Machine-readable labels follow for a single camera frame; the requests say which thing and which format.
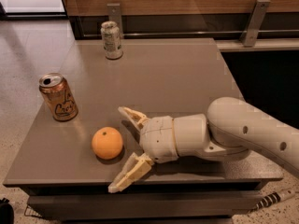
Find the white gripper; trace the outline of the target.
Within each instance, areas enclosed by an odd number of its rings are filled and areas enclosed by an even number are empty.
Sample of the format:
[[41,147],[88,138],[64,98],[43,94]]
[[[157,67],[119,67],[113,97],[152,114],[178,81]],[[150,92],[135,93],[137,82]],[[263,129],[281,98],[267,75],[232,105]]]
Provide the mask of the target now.
[[133,153],[119,174],[108,186],[109,193],[121,192],[146,175],[156,163],[176,161],[173,119],[169,116],[148,118],[145,114],[126,106],[118,111],[127,118],[140,133],[139,145],[145,153],[138,156]]

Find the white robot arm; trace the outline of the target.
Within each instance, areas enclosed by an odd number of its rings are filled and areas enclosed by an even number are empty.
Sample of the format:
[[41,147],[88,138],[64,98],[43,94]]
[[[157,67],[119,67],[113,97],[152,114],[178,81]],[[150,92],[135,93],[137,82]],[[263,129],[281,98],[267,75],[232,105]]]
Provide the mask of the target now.
[[143,154],[132,154],[108,186],[127,189],[156,163],[194,156],[208,161],[235,161],[253,150],[293,175],[299,175],[299,132],[259,108],[232,97],[213,101],[206,114],[149,118],[121,106],[139,133]]

